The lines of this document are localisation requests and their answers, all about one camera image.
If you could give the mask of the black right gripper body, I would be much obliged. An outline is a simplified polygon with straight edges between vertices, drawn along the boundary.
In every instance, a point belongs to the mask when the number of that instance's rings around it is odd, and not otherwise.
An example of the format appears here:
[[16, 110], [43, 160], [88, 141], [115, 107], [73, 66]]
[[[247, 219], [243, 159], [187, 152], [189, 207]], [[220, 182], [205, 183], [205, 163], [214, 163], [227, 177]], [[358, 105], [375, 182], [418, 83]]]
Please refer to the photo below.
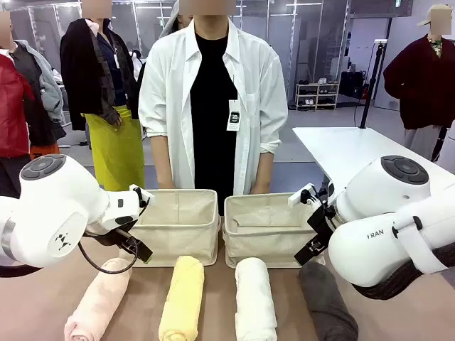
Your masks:
[[315, 231], [320, 242], [328, 242], [335, 228], [332, 219], [336, 216], [334, 206], [319, 206], [308, 218], [307, 222]]

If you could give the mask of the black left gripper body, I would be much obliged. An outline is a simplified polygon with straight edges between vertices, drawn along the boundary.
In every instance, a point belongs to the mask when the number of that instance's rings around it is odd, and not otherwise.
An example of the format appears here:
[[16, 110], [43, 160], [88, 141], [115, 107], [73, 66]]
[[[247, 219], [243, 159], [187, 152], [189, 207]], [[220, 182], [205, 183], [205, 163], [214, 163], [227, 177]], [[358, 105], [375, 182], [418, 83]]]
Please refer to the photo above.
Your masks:
[[92, 238], [103, 246], [117, 246], [120, 249], [138, 249], [139, 244], [135, 237], [123, 229], [116, 228], [104, 235], [93, 232], [84, 232], [84, 237]]

